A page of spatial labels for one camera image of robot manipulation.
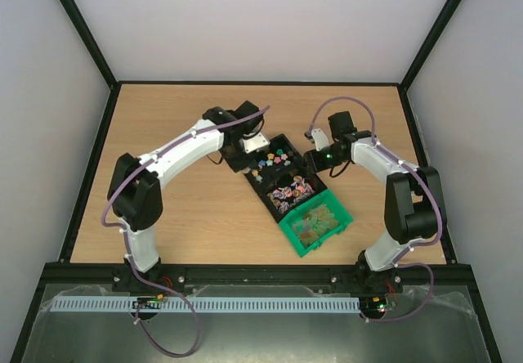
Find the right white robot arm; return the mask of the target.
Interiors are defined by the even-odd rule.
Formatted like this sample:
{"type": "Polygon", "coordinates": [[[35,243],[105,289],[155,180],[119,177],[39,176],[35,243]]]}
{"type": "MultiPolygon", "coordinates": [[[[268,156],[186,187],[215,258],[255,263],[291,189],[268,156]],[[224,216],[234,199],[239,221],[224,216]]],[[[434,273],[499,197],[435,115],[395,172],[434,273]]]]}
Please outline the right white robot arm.
{"type": "Polygon", "coordinates": [[[319,173],[341,164],[364,168],[385,187],[385,231],[357,259],[356,280],[375,290],[385,272],[399,265],[417,247],[437,244],[446,227],[445,201],[440,175],[433,167],[419,167],[386,148],[369,130],[360,131],[347,111],[329,117],[331,139],[311,122],[304,136],[315,145],[304,154],[306,166],[319,173]]]}

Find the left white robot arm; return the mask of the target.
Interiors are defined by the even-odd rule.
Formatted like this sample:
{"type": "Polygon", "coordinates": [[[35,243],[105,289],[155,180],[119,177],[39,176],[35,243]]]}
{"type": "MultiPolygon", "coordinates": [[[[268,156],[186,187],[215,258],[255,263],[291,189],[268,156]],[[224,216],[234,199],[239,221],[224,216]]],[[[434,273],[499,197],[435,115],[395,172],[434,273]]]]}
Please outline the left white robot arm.
{"type": "Polygon", "coordinates": [[[140,273],[160,261],[156,225],[163,213],[163,189],[181,172],[211,153],[221,154],[234,173],[255,164],[255,154],[269,145],[262,134],[265,112],[250,101],[235,110],[213,107],[187,131],[156,150],[121,155],[114,167],[101,225],[123,234],[124,257],[140,273]]]}

